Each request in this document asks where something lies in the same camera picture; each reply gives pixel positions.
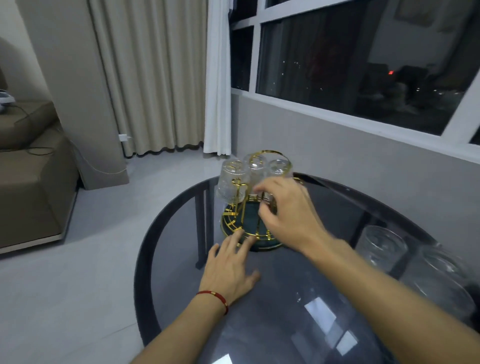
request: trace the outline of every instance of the window sill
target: window sill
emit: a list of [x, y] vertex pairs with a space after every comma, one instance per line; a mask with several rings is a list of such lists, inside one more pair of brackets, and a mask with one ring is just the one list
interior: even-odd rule
[[264, 102], [290, 111], [299, 112], [304, 115], [319, 118], [325, 121], [334, 122], [349, 128], [361, 130], [366, 133], [379, 135], [398, 142], [428, 149], [447, 156], [467, 160], [480, 164], [480, 146], [474, 144], [453, 144], [447, 142], [441, 136], [418, 132], [416, 130], [401, 128], [395, 125], [385, 124], [379, 121], [346, 115], [340, 112], [319, 109], [309, 105], [303, 105], [292, 101], [260, 95], [253, 92], [243, 91], [236, 88], [231, 89], [232, 94], [242, 95], [253, 100]]

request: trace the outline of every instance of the beige curtain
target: beige curtain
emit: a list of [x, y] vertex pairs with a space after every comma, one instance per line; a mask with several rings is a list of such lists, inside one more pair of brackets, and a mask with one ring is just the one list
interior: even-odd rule
[[126, 156], [204, 139], [207, 0], [90, 0]]

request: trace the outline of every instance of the left hand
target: left hand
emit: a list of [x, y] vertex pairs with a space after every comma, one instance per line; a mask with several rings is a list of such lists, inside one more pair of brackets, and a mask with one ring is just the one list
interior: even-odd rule
[[216, 256], [218, 244], [208, 252], [204, 275], [200, 281], [199, 291], [220, 293], [230, 306], [237, 299], [248, 293], [260, 279], [260, 272], [255, 270], [250, 276], [245, 275], [245, 261], [248, 251], [256, 242], [255, 236], [245, 239], [238, 252], [237, 243], [243, 230], [237, 230], [227, 236]]

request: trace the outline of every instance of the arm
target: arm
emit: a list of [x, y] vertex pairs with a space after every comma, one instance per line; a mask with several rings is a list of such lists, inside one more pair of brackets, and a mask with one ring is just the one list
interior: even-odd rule
[[[248, 238], [236, 252], [243, 230], [236, 231], [208, 253], [199, 291], [220, 293], [230, 306], [248, 293], [260, 273], [245, 275], [245, 260], [255, 237]], [[225, 314], [225, 305], [211, 294], [195, 296], [179, 317], [161, 332], [132, 361], [132, 364], [194, 363], [215, 325]]]
[[276, 199], [277, 215], [265, 204], [260, 207], [267, 228], [335, 284], [401, 363], [478, 363], [480, 336], [332, 237], [303, 186], [292, 179], [269, 178], [254, 190]]

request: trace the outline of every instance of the upside-down glass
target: upside-down glass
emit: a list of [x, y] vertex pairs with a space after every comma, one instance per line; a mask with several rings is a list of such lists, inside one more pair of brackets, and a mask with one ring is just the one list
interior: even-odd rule
[[247, 191], [247, 185], [240, 186], [238, 190], [237, 186], [232, 182], [237, 184], [249, 182], [247, 169], [241, 160], [229, 159], [222, 163], [216, 194], [228, 204], [242, 202]]
[[268, 164], [268, 176], [293, 177], [292, 164], [287, 159], [274, 159]]
[[264, 156], [249, 154], [243, 159], [243, 165], [246, 166], [249, 173], [251, 187], [254, 187], [266, 177], [268, 164]]
[[408, 247], [393, 231], [368, 225], [363, 229], [355, 250], [371, 265], [389, 273]]
[[420, 247], [400, 281], [459, 320], [468, 319], [475, 310], [473, 299], [462, 287], [470, 282], [468, 269], [441, 248]]

